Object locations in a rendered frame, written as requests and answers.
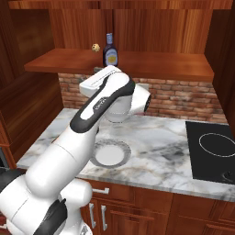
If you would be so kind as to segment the black hob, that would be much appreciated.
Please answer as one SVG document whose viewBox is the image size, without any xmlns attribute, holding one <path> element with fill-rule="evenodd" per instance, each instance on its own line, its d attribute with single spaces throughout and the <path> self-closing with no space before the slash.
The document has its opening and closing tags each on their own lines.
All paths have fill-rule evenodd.
<svg viewBox="0 0 235 235">
<path fill-rule="evenodd" d="M 229 125 L 186 121 L 194 179 L 235 185 L 223 173 L 235 173 L 235 139 Z"/>
</svg>

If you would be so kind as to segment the wooden drawer front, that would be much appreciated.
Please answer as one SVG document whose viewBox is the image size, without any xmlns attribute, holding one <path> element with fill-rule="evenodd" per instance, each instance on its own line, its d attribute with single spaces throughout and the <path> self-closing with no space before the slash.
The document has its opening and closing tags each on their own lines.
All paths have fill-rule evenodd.
<svg viewBox="0 0 235 235">
<path fill-rule="evenodd" d="M 133 189 L 128 185 L 119 185 L 108 182 L 99 182 L 95 180 L 89 180 L 89 183 L 93 188 L 104 189 L 109 188 L 109 194 L 93 193 L 94 197 L 105 198 L 109 200 L 117 200 L 125 203 L 132 203 L 134 201 Z"/>
</svg>

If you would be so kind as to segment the black hob knob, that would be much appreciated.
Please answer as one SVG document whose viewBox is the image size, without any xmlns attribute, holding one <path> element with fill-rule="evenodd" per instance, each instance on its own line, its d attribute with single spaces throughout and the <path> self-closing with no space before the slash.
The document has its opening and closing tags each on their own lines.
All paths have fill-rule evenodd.
<svg viewBox="0 0 235 235">
<path fill-rule="evenodd" d="M 222 176 L 224 177 L 225 180 L 227 180 L 231 183 L 235 183 L 235 173 L 234 172 L 227 171 L 227 172 L 223 173 Z"/>
</svg>

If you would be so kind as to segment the narrow wooden cupboard door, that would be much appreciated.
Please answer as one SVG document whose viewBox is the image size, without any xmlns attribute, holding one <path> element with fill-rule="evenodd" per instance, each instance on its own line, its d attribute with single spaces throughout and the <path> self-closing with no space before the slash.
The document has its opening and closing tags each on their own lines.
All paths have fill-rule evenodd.
<svg viewBox="0 0 235 235">
<path fill-rule="evenodd" d="M 89 205 L 86 205 L 85 207 L 81 208 L 81 215 L 83 217 L 84 222 L 90 227 L 91 231 L 93 232 L 93 235 L 100 235 L 100 230 L 99 230 L 100 223 L 97 210 L 97 201 L 95 199 L 92 199 L 90 203 L 94 205 L 93 216 L 94 216 L 95 227 L 92 228 L 92 220 L 90 217 Z"/>
</svg>

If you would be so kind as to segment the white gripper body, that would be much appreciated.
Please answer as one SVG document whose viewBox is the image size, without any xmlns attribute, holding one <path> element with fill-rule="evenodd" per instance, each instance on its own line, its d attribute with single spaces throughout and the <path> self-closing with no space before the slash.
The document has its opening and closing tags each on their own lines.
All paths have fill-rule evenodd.
<svg viewBox="0 0 235 235">
<path fill-rule="evenodd" d="M 113 65 L 96 70 L 94 75 L 79 84 L 80 93 L 86 97 L 91 97 L 99 89 L 106 77 L 117 72 L 120 72 L 120 69 Z"/>
</svg>

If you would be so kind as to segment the open wooden cabinet door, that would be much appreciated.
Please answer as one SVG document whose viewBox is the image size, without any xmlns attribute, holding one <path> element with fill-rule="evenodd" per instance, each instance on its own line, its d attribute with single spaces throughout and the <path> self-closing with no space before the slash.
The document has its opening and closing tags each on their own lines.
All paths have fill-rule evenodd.
<svg viewBox="0 0 235 235">
<path fill-rule="evenodd" d="M 235 0 L 231 9 L 213 11 L 205 56 L 214 72 L 213 87 L 235 138 Z"/>
<path fill-rule="evenodd" d="M 16 163 L 62 110 L 58 75 L 24 65 L 54 48 L 46 10 L 14 10 L 0 0 L 0 148 Z"/>
</svg>

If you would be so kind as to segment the white plate grey rim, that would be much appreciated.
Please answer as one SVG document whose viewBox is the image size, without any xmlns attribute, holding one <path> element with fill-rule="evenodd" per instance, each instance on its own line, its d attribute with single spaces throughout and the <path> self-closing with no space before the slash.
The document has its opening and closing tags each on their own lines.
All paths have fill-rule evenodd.
<svg viewBox="0 0 235 235">
<path fill-rule="evenodd" d="M 107 169 L 117 168 L 126 164 L 131 156 L 131 148 L 120 140 L 100 140 L 95 144 L 90 162 Z"/>
</svg>

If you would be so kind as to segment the dark condiment bottle yellow label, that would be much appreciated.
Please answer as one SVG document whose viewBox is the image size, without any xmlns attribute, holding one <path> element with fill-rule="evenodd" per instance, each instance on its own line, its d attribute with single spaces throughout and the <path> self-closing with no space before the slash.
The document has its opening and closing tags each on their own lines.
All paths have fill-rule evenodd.
<svg viewBox="0 0 235 235">
<path fill-rule="evenodd" d="M 118 65 L 118 50 L 113 44 L 113 35 L 111 33 L 106 34 L 106 46 L 103 49 L 103 65 L 117 66 Z"/>
</svg>

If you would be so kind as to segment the wooden cupboard front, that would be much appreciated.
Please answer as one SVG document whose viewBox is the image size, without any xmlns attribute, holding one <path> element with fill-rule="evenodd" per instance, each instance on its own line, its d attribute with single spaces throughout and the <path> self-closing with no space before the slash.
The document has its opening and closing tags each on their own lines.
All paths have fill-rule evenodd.
<svg viewBox="0 0 235 235">
<path fill-rule="evenodd" d="M 166 235 L 235 235 L 235 202 L 175 194 Z"/>
</svg>

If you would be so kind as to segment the wide wooden cupboard door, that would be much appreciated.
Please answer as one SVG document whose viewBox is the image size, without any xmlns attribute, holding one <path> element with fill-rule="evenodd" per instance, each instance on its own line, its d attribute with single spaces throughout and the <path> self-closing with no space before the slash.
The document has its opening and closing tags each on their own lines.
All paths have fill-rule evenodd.
<svg viewBox="0 0 235 235">
<path fill-rule="evenodd" d="M 99 200 L 101 235 L 166 235 L 173 198 L 148 199 L 141 207 Z"/>
</svg>

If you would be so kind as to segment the wooden wall cabinet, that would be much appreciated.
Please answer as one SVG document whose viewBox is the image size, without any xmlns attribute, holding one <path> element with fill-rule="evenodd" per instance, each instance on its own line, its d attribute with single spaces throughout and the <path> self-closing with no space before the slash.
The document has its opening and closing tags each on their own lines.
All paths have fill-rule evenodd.
<svg viewBox="0 0 235 235">
<path fill-rule="evenodd" d="M 204 54 L 214 10 L 232 0 L 11 0 L 14 10 L 46 10 L 54 49 L 91 50 L 111 32 L 117 51 Z"/>
</svg>

